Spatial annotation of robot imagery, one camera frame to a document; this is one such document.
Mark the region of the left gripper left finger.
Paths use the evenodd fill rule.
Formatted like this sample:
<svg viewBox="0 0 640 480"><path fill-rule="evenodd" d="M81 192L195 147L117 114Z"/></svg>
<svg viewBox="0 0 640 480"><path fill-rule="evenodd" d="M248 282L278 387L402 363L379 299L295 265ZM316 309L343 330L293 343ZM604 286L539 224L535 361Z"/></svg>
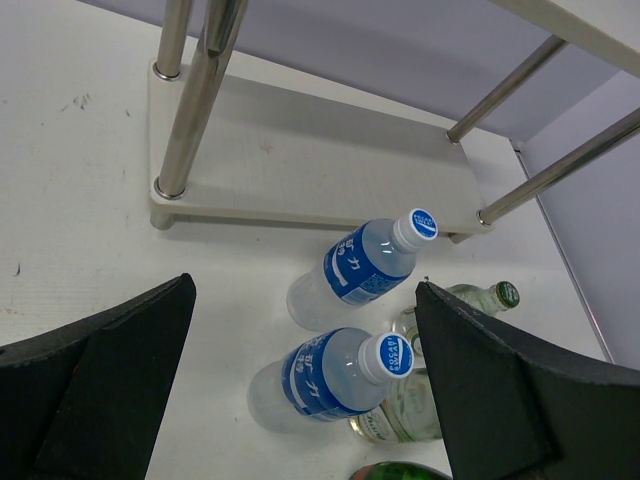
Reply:
<svg viewBox="0 0 640 480"><path fill-rule="evenodd" d="M195 300L184 273L2 346L2 478L144 478Z"/></svg>

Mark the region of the clear glass bottle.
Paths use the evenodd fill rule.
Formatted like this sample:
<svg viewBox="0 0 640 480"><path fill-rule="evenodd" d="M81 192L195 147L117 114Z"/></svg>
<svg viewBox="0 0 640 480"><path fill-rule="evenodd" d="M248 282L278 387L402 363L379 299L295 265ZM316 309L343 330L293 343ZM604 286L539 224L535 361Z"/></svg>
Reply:
<svg viewBox="0 0 640 480"><path fill-rule="evenodd" d="M412 347L411 374L395 382L378 407L349 421L357 435L373 443L424 443L442 438L415 309L403 309L391 324L391 331L403 335Z"/></svg>
<svg viewBox="0 0 640 480"><path fill-rule="evenodd" d="M488 288L458 284L448 287L446 291L492 317L516 308L521 300L516 286L509 281L499 281Z"/></svg>

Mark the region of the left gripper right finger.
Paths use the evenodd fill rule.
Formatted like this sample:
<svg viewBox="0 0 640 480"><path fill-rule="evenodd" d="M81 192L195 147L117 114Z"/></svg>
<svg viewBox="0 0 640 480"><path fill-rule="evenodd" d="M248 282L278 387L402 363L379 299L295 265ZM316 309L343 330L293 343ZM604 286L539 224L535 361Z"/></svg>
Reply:
<svg viewBox="0 0 640 480"><path fill-rule="evenodd" d="M545 341L431 282L415 295L454 478L638 478L638 371Z"/></svg>

